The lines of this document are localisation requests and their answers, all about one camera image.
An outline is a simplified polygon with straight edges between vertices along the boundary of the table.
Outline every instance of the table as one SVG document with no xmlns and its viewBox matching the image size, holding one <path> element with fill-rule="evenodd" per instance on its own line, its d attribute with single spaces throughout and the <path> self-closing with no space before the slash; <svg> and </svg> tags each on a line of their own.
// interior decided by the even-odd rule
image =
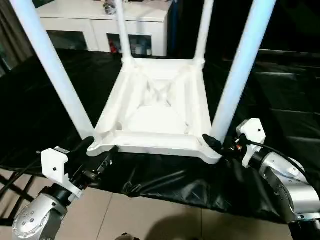
<svg viewBox="0 0 320 240">
<path fill-rule="evenodd" d="M 121 56 L 61 49 L 57 53 L 95 126 L 121 70 Z M 255 64 L 230 129 L 236 129 L 245 119 L 260 118 L 266 144 L 298 159 L 320 186 L 320 95 L 319 81 L 313 77 L 319 77 L 320 71 L 305 62 L 295 66 L 291 58 L 283 57 L 268 57 L 272 64 L 260 58 Z M 228 62 L 208 60 L 204 66 L 212 117 L 229 69 Z M 2 77 L 0 86 L 1 121 L 5 126 L 0 168 L 20 172 L 39 157 L 36 151 L 55 146 L 72 150 L 80 142 L 36 56 Z M 40 175 L 41 162 L 27 173 Z M 258 172 L 242 167 L 236 159 L 208 165 L 192 157 L 119 153 L 101 181 L 92 187 L 281 222 L 272 201 L 273 191 Z"/>
<path fill-rule="evenodd" d="M 153 56 L 167 55 L 168 15 L 172 1 L 125 3 L 129 35 L 151 36 Z M 49 31 L 82 32 L 89 51 L 110 52 L 107 34 L 118 34 L 117 16 L 107 15 L 103 3 L 93 0 L 55 0 L 37 8 Z"/>
</svg>

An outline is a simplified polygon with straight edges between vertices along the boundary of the white cabinet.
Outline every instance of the white cabinet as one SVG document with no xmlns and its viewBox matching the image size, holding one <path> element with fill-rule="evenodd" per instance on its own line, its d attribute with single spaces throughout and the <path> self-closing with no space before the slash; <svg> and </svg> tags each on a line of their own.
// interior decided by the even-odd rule
<svg viewBox="0 0 320 240">
<path fill-rule="evenodd" d="M 167 55 L 168 13 L 172 1 L 124 4 L 127 32 L 149 36 L 153 56 Z M 48 31 L 82 32 L 88 51 L 110 52 L 108 35 L 119 33 L 117 16 L 107 15 L 103 3 L 93 0 L 55 0 L 37 8 Z"/>
</svg>

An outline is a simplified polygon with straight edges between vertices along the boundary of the floor tile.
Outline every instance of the floor tile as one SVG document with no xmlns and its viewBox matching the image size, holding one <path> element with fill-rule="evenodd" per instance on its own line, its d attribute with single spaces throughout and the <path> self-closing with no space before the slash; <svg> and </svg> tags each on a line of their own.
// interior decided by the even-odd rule
<svg viewBox="0 0 320 240">
<path fill-rule="evenodd" d="M 0 170 L 5 178 L 9 178 L 11 173 Z M 24 188 L 30 176 L 23 175 L 15 184 L 17 187 Z M 52 182 L 46 178 L 37 177 L 32 184 L 29 194 L 34 198 L 45 186 L 51 186 Z M 104 216 L 108 209 L 112 193 L 88 188 L 84 191 L 79 200 L 75 200 L 68 208 L 68 214 L 61 224 L 61 228 L 56 236 L 56 240 L 96 240 L 99 230 L 103 223 Z M 0 202 L 0 214 L 4 213 L 8 217 L 12 208 L 16 204 L 19 196 L 9 190 Z M 28 201 L 23 201 L 21 209 Z M 0 227 L 0 239 L 11 240 L 11 227 Z"/>
<path fill-rule="evenodd" d="M 55 240 L 96 240 L 111 197 L 107 191 L 86 189 L 68 208 Z"/>
<path fill-rule="evenodd" d="M 204 240 L 292 240 L 287 225 L 202 210 Z"/>
<path fill-rule="evenodd" d="M 172 202 L 113 194 L 98 240 L 123 233 L 140 240 L 189 240 L 201 236 L 201 210 Z"/>
</svg>

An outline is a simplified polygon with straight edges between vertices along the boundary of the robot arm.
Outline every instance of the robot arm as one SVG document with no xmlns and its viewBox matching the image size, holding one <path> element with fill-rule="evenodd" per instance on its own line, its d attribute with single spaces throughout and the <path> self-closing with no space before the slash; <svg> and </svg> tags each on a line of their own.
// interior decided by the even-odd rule
<svg viewBox="0 0 320 240">
<path fill-rule="evenodd" d="M 320 239 L 319 195 L 301 164 L 263 144 L 266 135 L 257 118 L 244 121 L 236 132 L 238 136 L 225 146 L 208 135 L 203 138 L 223 156 L 243 156 L 242 165 L 259 172 L 273 189 L 277 211 L 294 240 Z"/>
<path fill-rule="evenodd" d="M 82 141 L 69 152 L 59 147 L 41 153 L 42 173 L 54 182 L 16 216 L 12 231 L 14 240 L 54 240 L 67 214 L 67 207 L 83 190 L 112 164 L 115 146 L 96 157 L 86 155 L 93 137 Z"/>
</svg>

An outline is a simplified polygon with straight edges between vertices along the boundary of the black cable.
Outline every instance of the black cable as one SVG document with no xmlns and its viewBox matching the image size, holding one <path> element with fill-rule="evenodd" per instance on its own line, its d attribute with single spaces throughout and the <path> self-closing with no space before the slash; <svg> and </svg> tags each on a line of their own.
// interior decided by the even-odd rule
<svg viewBox="0 0 320 240">
<path fill-rule="evenodd" d="M 285 160 L 287 160 L 289 163 L 291 163 L 305 177 L 305 179 L 308 181 L 308 183 L 310 185 L 312 185 L 312 183 L 310 182 L 311 178 L 308 176 L 306 171 L 303 170 L 298 164 L 295 163 L 295 161 L 293 161 L 290 157 L 288 157 L 284 153 L 282 153 L 279 150 L 276 150 L 273 147 L 270 147 L 268 145 L 264 145 L 262 143 L 258 143 L 258 142 L 254 142 L 254 141 L 250 141 L 250 140 L 247 140 L 247 144 L 248 145 L 256 145 L 256 146 L 259 146 L 259 147 L 262 147 L 262 148 L 265 148 L 265 149 L 269 149 L 270 151 L 272 151 L 272 152 L 278 154 L 279 156 L 283 157 Z"/>
</svg>

